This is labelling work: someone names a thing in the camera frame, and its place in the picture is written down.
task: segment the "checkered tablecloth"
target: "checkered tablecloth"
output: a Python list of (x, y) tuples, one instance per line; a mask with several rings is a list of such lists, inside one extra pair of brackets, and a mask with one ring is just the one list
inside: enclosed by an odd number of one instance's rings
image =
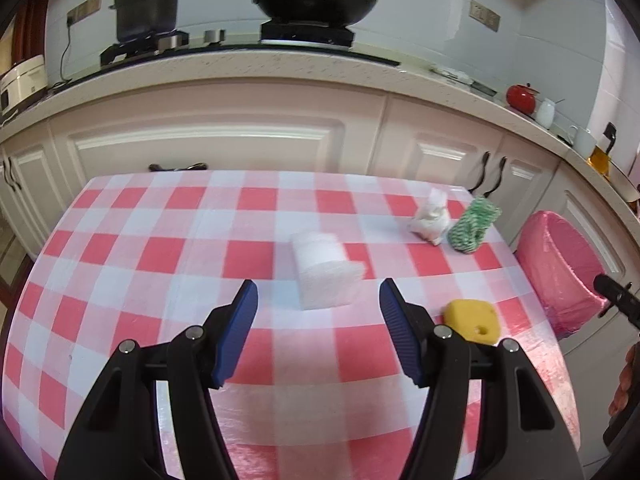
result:
[[(66, 435), (117, 344), (172, 339), (257, 283), (258, 313), (225, 387), (212, 392), (241, 479), (396, 480), (426, 396), (404, 377), (378, 306), (393, 277), (434, 318), (456, 298), (497, 306), (503, 336), (527, 351), (576, 444), (574, 394), (554, 334), (511, 251), (491, 228), (473, 255), (407, 229), (432, 185), (372, 176), (190, 171), (94, 178), (38, 257), (12, 322), (3, 415), (53, 478)], [(458, 218), (471, 200), (449, 193)], [(303, 311), (290, 237), (336, 233), (366, 263), (358, 299)], [(168, 472), (180, 477), (168, 393), (158, 386)], [(472, 383), (459, 476), (470, 470), (480, 385)]]

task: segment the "green rag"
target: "green rag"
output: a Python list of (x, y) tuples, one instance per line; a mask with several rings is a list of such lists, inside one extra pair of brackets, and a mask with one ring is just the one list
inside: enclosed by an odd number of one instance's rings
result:
[(486, 230), (501, 213), (502, 210), (485, 197), (476, 197), (462, 213), (460, 220), (449, 230), (449, 244), (461, 253), (475, 253), (484, 239)]

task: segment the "pink plastic bag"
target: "pink plastic bag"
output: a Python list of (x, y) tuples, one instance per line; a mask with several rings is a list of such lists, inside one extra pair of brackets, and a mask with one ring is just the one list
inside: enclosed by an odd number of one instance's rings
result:
[(525, 223), (516, 252), (558, 339), (577, 332), (607, 300), (593, 290), (604, 269), (587, 240), (559, 214), (539, 211)]

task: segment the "human hand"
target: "human hand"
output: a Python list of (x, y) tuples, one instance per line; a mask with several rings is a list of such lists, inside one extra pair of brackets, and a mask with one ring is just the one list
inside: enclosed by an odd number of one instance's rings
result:
[(636, 356), (636, 345), (633, 345), (626, 353), (625, 361), (626, 365), (620, 372), (620, 385), (613, 395), (613, 400), (609, 405), (609, 415), (616, 416), (622, 410), (626, 408), (626, 404), (629, 402), (629, 389), (633, 380), (633, 363)]

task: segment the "silver bolt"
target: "silver bolt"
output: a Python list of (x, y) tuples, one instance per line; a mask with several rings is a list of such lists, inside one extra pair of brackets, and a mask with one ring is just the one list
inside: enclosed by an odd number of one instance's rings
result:
[(515, 339), (509, 339), (509, 338), (503, 339), (502, 346), (504, 346), (505, 350), (508, 350), (509, 352), (512, 352), (512, 353), (520, 350), (520, 345)]
[(133, 341), (133, 339), (125, 339), (118, 345), (118, 350), (120, 350), (123, 354), (128, 354), (129, 352), (133, 352), (133, 349), (135, 347), (136, 342)]
[(453, 332), (447, 325), (436, 325), (433, 333), (440, 339), (449, 339), (453, 335)]
[(199, 325), (190, 326), (184, 333), (191, 340), (200, 339), (204, 334), (204, 329)]

